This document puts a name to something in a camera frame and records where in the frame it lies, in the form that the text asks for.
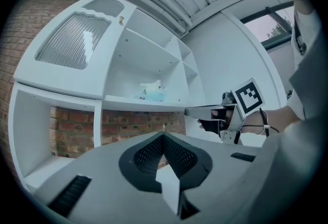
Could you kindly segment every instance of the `black slot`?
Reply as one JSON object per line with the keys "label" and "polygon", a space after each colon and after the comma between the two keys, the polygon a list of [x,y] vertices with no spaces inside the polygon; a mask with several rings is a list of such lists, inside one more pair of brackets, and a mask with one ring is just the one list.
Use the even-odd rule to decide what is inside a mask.
{"label": "black slot", "polygon": [[76,176],[48,205],[48,207],[63,217],[67,217],[77,201],[89,185],[91,179],[85,176]]}
{"label": "black slot", "polygon": [[242,154],[242,153],[233,153],[231,157],[234,157],[236,159],[253,162],[256,156]]}

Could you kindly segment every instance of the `person's hand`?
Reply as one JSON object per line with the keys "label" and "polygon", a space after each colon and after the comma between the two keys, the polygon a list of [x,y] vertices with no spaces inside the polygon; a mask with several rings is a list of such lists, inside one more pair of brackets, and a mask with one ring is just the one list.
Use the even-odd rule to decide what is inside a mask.
{"label": "person's hand", "polygon": [[[227,109],[227,113],[225,115],[225,120],[227,121],[227,125],[230,124],[232,114],[233,114],[233,110],[232,109]],[[217,116],[218,115],[218,111],[212,110],[212,115]]]}

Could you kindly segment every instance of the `black window frame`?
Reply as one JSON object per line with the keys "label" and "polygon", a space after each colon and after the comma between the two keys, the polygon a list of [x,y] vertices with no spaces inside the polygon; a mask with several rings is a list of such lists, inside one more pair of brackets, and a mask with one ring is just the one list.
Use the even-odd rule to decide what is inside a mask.
{"label": "black window frame", "polygon": [[293,5],[294,5],[294,1],[291,1],[291,2],[283,3],[283,4],[272,6],[272,7],[266,7],[264,10],[254,13],[252,15],[249,15],[249,16],[241,19],[240,21],[243,24],[246,24],[246,23],[256,20],[257,18],[269,15],[272,17],[273,20],[275,20],[285,30],[285,33],[282,33],[275,37],[269,38],[268,40],[265,40],[261,43],[263,45],[263,47],[267,51],[269,51],[279,45],[282,45],[284,43],[291,41],[293,29],[287,23],[287,21],[285,21],[279,14],[277,14],[277,11],[286,9]]}

